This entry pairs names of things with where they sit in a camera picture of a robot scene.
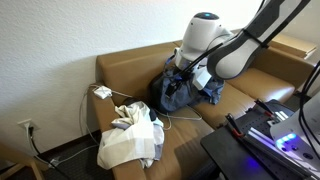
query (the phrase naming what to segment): leather couch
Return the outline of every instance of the leather couch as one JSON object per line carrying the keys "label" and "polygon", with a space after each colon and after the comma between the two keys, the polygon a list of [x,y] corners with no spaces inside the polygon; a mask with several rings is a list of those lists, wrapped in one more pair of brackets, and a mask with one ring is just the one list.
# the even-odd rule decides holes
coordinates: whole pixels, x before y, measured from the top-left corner
{"label": "leather couch", "polygon": [[[96,70],[101,83],[145,102],[152,99],[148,91],[150,81],[162,72],[164,62],[181,42],[172,42],[126,50],[97,57]],[[203,120],[171,119],[172,127],[165,131],[165,142],[160,161],[142,169],[139,160],[112,168],[116,179],[186,179],[211,166],[213,162],[200,145],[200,139],[225,122],[224,116],[235,118],[245,114],[254,100],[277,99],[285,102],[305,81],[313,65],[290,54],[269,48],[256,57],[250,68],[239,77],[228,80],[217,105],[201,103],[193,108]],[[118,117],[114,106],[120,106],[125,97],[113,94],[112,98],[99,99],[90,93],[101,132],[111,128]],[[190,108],[170,115],[198,117]],[[168,127],[165,117],[160,119]]]}

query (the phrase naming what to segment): wooden furniture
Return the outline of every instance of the wooden furniture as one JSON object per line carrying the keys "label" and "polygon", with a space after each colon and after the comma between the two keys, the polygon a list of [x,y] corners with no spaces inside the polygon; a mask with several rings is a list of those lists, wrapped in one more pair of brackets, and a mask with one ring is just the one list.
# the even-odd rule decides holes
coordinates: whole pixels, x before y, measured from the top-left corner
{"label": "wooden furniture", "polygon": [[25,166],[31,167],[33,173],[37,180],[44,179],[42,172],[48,169],[48,165],[38,161],[37,159],[24,154],[21,151],[13,149],[3,143],[0,142],[0,159],[8,160],[13,163],[17,163],[12,168],[8,169],[6,172],[0,174],[0,180],[6,179],[18,172]]}

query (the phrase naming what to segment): blue light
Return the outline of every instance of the blue light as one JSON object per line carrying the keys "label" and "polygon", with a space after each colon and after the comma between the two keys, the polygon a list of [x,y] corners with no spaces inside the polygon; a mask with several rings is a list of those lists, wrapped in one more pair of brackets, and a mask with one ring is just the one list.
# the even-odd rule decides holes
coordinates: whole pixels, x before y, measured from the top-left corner
{"label": "blue light", "polygon": [[297,136],[297,135],[291,133],[291,134],[289,134],[287,137],[288,137],[289,139],[294,139],[294,138],[296,138],[296,136]]}
{"label": "blue light", "polygon": [[283,143],[283,140],[282,139],[278,139],[277,140],[277,144],[282,144]]}
{"label": "blue light", "polygon": [[282,138],[283,141],[289,141],[289,138],[287,136]]}

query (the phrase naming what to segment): wall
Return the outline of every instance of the wall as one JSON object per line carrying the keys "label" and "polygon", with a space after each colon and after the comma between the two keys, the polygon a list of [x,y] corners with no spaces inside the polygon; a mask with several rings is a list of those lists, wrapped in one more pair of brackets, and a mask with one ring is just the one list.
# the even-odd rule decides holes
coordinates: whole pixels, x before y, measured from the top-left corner
{"label": "wall", "polygon": [[[318,50],[310,57],[311,62],[320,59],[320,1],[311,0],[305,9],[283,30],[284,34],[316,43]],[[314,82],[308,93],[310,96],[320,91],[320,77]]]}
{"label": "wall", "polygon": [[[218,14],[242,28],[255,0],[1,0],[0,137],[32,154],[17,122],[32,118],[40,151],[81,136],[78,112],[95,58],[182,39],[191,17]],[[92,119],[91,130],[97,130]]]}

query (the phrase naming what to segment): floor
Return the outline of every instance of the floor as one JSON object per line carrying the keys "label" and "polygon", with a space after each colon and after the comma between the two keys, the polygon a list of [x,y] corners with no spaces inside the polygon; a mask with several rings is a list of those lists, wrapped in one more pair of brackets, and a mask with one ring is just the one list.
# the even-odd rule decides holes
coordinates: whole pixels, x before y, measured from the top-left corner
{"label": "floor", "polygon": [[[290,98],[286,103],[286,106],[296,111],[299,109],[299,96],[295,95]],[[72,147],[59,150],[56,153],[53,153],[49,158],[61,156],[60,159],[65,159],[72,156],[73,154],[79,152],[80,150],[94,145],[94,142],[90,138],[79,142]],[[67,174],[69,177],[72,177],[74,180],[91,180],[91,179],[105,179],[112,180],[114,179],[112,172],[109,170],[102,169],[97,165],[97,152],[98,147],[90,148],[81,153],[81,155],[75,156],[74,158],[60,164],[58,168]],[[56,170],[49,169],[43,172],[45,179],[47,180],[60,180],[66,179],[61,176]],[[30,168],[24,168],[11,176],[10,180],[33,180],[35,179],[33,172]]]}

